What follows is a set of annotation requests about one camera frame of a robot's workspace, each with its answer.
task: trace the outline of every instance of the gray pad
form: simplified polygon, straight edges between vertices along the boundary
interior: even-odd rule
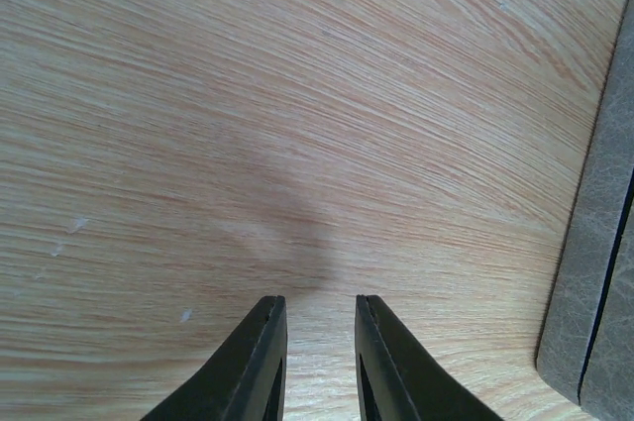
[[[634,221],[625,224],[633,169],[629,0],[537,358],[547,383],[601,419],[634,419]]]

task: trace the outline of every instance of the light wood table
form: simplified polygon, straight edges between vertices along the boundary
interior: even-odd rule
[[[0,418],[136,419],[265,294],[358,419],[377,293],[509,420],[625,0],[2,0]]]

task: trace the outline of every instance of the gray fabric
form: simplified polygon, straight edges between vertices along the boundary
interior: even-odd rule
[[[634,420],[634,211],[629,213],[581,387],[581,407],[602,420]]]
[[[633,167],[634,0],[630,0],[537,359],[537,370],[544,380],[577,404],[590,336]]]

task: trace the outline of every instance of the wooden surface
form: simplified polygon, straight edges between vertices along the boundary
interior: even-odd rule
[[[358,419],[378,293],[505,419],[625,0],[2,0],[0,418],[136,419],[268,293]]]

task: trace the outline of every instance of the white speck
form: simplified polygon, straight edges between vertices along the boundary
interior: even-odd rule
[[[189,317],[191,317],[191,313],[193,311],[191,309],[187,309],[185,310],[182,315],[180,316],[180,322],[187,322],[189,320]]]
[[[63,251],[63,244],[59,243],[57,246],[55,246],[55,249],[51,251],[51,256],[56,258],[61,254],[62,251]]]
[[[88,223],[88,218],[75,218],[72,221],[72,224],[66,229],[66,232],[69,235],[72,235],[73,233],[78,232],[81,228],[83,228],[84,226],[86,226],[86,224]]]

